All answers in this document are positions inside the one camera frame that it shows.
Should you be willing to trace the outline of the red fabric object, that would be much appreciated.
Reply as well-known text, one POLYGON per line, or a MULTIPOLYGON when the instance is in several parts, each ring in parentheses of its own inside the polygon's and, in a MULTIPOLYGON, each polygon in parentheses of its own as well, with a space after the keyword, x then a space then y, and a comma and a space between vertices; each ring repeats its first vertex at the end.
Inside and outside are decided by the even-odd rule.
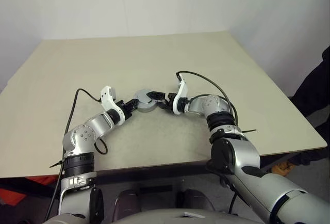
POLYGON ((57 175, 0 178, 0 201, 16 206, 25 197, 51 198, 57 175))

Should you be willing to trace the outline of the dark rounded shape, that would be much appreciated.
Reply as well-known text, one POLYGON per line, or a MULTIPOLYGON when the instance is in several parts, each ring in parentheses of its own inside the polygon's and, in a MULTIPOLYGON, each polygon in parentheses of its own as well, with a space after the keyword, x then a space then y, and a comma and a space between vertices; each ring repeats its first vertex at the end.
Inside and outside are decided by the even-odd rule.
POLYGON ((213 204, 207 196, 195 189, 179 191, 176 194, 176 208, 215 211, 213 204))
POLYGON ((115 202, 116 213, 141 212, 139 196, 136 190, 128 189, 119 193, 115 202))

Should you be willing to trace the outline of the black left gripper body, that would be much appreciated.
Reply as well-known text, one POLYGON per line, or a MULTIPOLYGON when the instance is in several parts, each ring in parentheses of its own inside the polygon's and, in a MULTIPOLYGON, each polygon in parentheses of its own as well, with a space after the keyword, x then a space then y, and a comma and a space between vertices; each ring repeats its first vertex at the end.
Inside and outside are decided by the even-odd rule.
POLYGON ((125 119, 128 119, 129 118, 129 111, 128 111, 128 108, 127 108, 126 104, 123 102, 123 100, 120 100, 120 101, 116 102, 116 106, 118 106, 123 111, 125 119))

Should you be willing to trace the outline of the person in dark clothes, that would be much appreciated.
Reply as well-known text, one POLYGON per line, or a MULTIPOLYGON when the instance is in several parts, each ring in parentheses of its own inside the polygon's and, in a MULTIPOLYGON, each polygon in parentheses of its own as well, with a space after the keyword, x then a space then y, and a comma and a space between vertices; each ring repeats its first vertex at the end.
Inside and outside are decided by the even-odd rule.
MULTIPOLYGON (((330 46, 323 51, 322 62, 307 75, 290 101, 304 117, 330 106, 330 46)), ((326 141, 327 146, 322 149, 303 151, 292 157, 289 160, 290 163, 306 166, 311 162, 329 157, 330 114, 327 120, 318 125, 315 130, 326 141)))

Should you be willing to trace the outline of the grey robot torso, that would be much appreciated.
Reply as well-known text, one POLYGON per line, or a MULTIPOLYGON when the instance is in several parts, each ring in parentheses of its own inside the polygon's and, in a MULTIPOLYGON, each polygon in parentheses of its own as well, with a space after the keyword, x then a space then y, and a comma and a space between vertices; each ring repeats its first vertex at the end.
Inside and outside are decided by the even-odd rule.
POLYGON ((200 209, 159 209, 140 212, 111 224, 261 224, 223 212, 200 209))

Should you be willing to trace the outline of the grey motor rotor cover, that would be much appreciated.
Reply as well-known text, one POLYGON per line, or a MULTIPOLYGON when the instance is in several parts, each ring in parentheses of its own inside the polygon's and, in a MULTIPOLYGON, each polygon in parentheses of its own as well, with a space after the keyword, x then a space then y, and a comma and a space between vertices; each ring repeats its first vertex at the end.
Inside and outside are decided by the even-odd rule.
POLYGON ((153 106, 156 104, 156 101, 150 98, 147 94, 151 92, 150 89, 141 89, 137 91, 134 95, 134 99, 138 100, 138 105, 142 107, 153 106))

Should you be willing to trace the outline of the tan shoe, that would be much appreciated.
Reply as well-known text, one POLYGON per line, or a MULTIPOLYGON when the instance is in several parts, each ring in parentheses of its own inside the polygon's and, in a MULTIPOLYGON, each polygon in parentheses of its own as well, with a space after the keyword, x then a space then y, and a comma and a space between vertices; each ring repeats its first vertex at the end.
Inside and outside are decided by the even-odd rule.
POLYGON ((287 176, 294 168, 296 167, 295 164, 289 162, 289 161, 285 161, 285 162, 281 162, 278 163, 276 165, 274 165, 271 168, 271 172, 274 174, 278 174, 281 175, 283 177, 287 176))

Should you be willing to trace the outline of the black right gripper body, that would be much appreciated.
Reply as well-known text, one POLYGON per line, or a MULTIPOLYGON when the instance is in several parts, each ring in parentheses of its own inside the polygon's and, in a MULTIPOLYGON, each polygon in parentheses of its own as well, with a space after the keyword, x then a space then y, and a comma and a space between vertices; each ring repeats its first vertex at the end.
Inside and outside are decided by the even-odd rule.
POLYGON ((176 97, 175 93, 168 93, 167 100, 165 100, 166 110, 170 113, 173 113, 173 103, 176 97))

